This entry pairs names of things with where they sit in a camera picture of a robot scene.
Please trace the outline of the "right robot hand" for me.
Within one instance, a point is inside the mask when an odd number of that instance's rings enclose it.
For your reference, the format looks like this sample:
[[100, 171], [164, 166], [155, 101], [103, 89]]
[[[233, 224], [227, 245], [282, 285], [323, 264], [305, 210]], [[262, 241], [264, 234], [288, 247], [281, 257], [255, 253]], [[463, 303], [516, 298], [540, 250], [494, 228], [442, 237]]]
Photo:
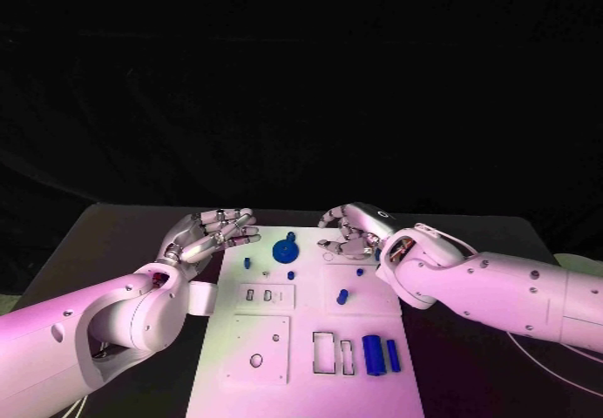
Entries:
[[347, 203], [328, 209], [317, 227], [326, 228], [333, 222], [343, 241], [321, 239], [317, 246], [350, 260], [364, 260], [375, 255], [389, 237], [398, 232], [393, 216], [377, 207], [362, 203]]

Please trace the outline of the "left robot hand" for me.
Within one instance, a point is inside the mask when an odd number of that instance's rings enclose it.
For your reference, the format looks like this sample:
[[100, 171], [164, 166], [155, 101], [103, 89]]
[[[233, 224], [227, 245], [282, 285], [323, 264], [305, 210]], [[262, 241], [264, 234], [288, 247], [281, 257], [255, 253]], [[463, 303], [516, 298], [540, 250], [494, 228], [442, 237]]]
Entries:
[[259, 241], [255, 221], [249, 208], [217, 209], [184, 216], [163, 238], [157, 261], [199, 273], [213, 253]]

